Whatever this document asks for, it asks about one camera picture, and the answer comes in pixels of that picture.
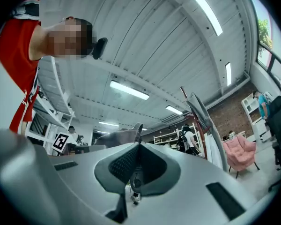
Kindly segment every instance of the ceiling beam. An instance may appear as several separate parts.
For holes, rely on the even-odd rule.
[[[215,100],[214,102],[206,105],[206,110],[209,108],[212,108],[213,106],[219,104],[221,101],[225,100],[227,97],[231,96],[233,93],[238,91],[240,88],[245,86],[250,81],[250,76],[245,72],[244,75],[246,76],[246,79],[242,81],[240,84],[238,84],[235,88],[231,89],[229,92],[225,93],[223,96],[221,96],[219,99]]]
[[[78,103],[82,103],[91,107],[95,107],[95,108],[99,108],[105,111],[109,111],[112,113],[116,113],[116,114],[122,114],[124,116],[132,116],[135,117],[136,119],[140,119],[141,121],[146,121],[146,120],[150,120],[153,122],[160,122],[161,123],[161,119],[158,118],[154,118],[154,117],[150,117],[144,114],[140,114],[140,113],[136,113],[136,112],[132,112],[132,111],[128,111],[128,110],[123,110],[122,108],[119,107],[113,107],[113,106],[109,106],[109,105],[105,105],[102,103],[97,103],[94,101],[90,101],[81,97],[75,97],[74,98],[76,102]]]
[[[200,36],[200,38],[202,39],[204,46],[206,47],[210,58],[211,58],[211,62],[214,65],[215,71],[216,71],[216,76],[217,76],[217,81],[218,81],[218,85],[219,88],[221,88],[221,93],[223,95],[224,93],[224,89],[223,87],[225,86],[225,81],[223,81],[222,76],[220,75],[221,73],[223,73],[222,71],[222,67],[220,67],[220,64],[218,62],[216,62],[215,59],[215,54],[217,54],[216,51],[216,47],[212,46],[212,43],[210,42],[210,38],[209,38],[209,33],[207,32],[208,30],[203,30],[202,28],[205,28],[206,25],[203,23],[204,20],[202,20],[202,18],[198,17],[198,15],[195,13],[195,8],[198,7],[197,3],[195,3],[196,7],[194,7],[194,3],[190,3],[190,1],[192,0],[167,0],[169,1],[174,7],[181,7],[180,12],[186,16],[186,18],[190,21],[190,23],[192,24],[192,26],[195,28],[196,32],[198,33],[198,35]]]
[[[146,88],[147,90],[151,91],[152,93],[159,96],[160,98],[163,98],[163,99],[168,100],[169,102],[172,102],[174,105],[179,106],[183,110],[189,110],[189,108],[186,106],[186,104],[184,104],[177,98],[174,98],[169,93],[163,91],[162,89],[154,86],[153,84],[141,79],[140,77],[138,77],[126,70],[123,70],[115,65],[112,65],[111,63],[104,62],[102,60],[94,60],[94,58],[91,56],[87,56],[85,59],[81,60],[81,62],[90,64],[97,68],[103,69],[107,72],[111,72],[115,75],[121,76],[137,85],[140,85],[143,88]]]
[[[255,44],[258,43],[258,32],[254,13],[255,8],[252,6],[252,2],[250,0],[235,0],[235,2],[240,4],[238,9],[243,18],[242,21],[244,25],[247,46],[247,61],[245,70],[247,73],[250,73],[251,60],[252,58],[254,61],[256,59],[256,56],[253,56],[253,54],[257,54],[257,46],[255,46]]]

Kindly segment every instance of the shelving unit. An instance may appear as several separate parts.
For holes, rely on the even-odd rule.
[[[74,111],[68,106],[70,94],[65,93],[61,87],[59,67],[55,64],[53,57],[48,56],[40,60],[37,77],[39,86],[47,101],[38,95],[33,105],[33,110],[45,119],[49,125],[45,136],[31,132],[29,130],[31,123],[27,126],[25,134],[44,141],[43,146],[47,153],[52,155],[54,154],[52,143],[58,132],[58,127],[68,130],[74,117]]]
[[[260,140],[260,137],[267,132],[265,121],[261,117],[257,118],[255,121],[252,121],[250,116],[252,112],[259,108],[258,101],[256,99],[253,99],[253,94],[250,94],[244,100],[242,100],[241,104],[252,126],[255,140],[258,141]]]
[[[190,129],[192,129],[192,128],[195,130],[194,136],[197,138],[196,144],[197,144],[198,146],[201,146],[201,145],[200,145],[201,139],[200,139],[200,137],[199,137],[199,133],[198,133],[198,131],[196,130],[194,124],[192,124],[192,125],[190,126]],[[174,131],[174,132],[172,132],[172,133],[168,133],[168,134],[164,134],[164,135],[160,135],[160,136],[156,136],[156,137],[154,136],[154,137],[153,137],[153,138],[154,138],[154,144],[155,144],[155,145],[165,145],[165,144],[169,143],[169,144],[171,145],[171,148],[172,148],[172,149],[177,149],[177,148],[176,148],[176,142],[177,142],[178,139],[179,139],[179,133],[180,133],[181,131],[182,131],[182,130],[179,130],[179,129],[177,128],[176,131]]]

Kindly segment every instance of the person in white shirt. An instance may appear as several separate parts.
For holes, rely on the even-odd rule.
[[[69,133],[72,135],[73,139],[75,140],[75,142],[77,141],[78,135],[75,132],[75,128],[74,126],[70,126],[69,127]]]
[[[185,143],[185,152],[189,153],[189,154],[193,154],[194,153],[194,148],[197,150],[197,152],[199,152],[199,148],[195,142],[194,139],[194,135],[191,132],[191,129],[189,128],[188,124],[184,124],[182,126],[182,132],[181,135],[184,136],[187,139],[187,143]]]

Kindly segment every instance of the brick wall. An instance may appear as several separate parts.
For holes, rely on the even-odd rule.
[[[253,90],[256,90],[255,86],[251,82],[248,82],[240,90],[208,110],[208,113],[221,137],[227,135],[231,130],[235,131],[236,133],[245,131],[247,137],[253,134],[248,117],[241,105],[241,101],[249,96]],[[258,111],[251,114],[253,121],[258,117],[260,117]],[[181,129],[183,124],[191,125],[192,123],[192,118],[189,118],[186,121],[178,123],[176,126],[177,128]],[[171,133],[174,131],[174,128],[174,126],[171,126],[170,130],[167,127],[151,134],[144,135],[142,136],[142,140],[149,142],[150,140],[153,140],[153,136]]]

